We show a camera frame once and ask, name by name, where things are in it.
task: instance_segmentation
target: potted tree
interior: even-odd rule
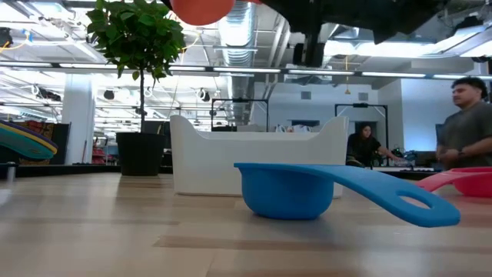
[[[157,175],[165,141],[162,135],[145,133],[145,73],[155,82],[171,75],[170,63],[178,58],[185,46],[183,28],[179,22],[166,17],[169,9],[156,1],[134,0],[105,2],[97,0],[88,34],[93,34],[95,48],[118,67],[118,78],[124,70],[133,70],[135,81],[140,79],[141,131],[116,134],[122,175]]]

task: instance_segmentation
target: blue scoop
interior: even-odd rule
[[[406,222],[421,227],[456,225],[460,212],[448,201],[396,177],[345,165],[236,163],[244,201],[253,212],[272,219],[315,219],[328,209],[334,182]],[[416,199],[421,208],[401,197]]]

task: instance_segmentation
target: man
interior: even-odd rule
[[[437,159],[447,169],[492,166],[492,105],[482,101],[487,97],[484,81],[461,78],[451,88],[460,111],[444,122]]]

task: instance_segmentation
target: black shirt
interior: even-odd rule
[[[381,143],[374,137],[363,139],[359,134],[348,137],[347,155],[353,156],[366,166],[371,166],[371,160],[375,151],[381,147]]]

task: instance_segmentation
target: gray t-shirt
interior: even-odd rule
[[[492,136],[492,105],[478,102],[465,111],[451,115],[444,122],[437,144],[461,150]],[[492,153],[459,159],[454,167],[492,166]]]

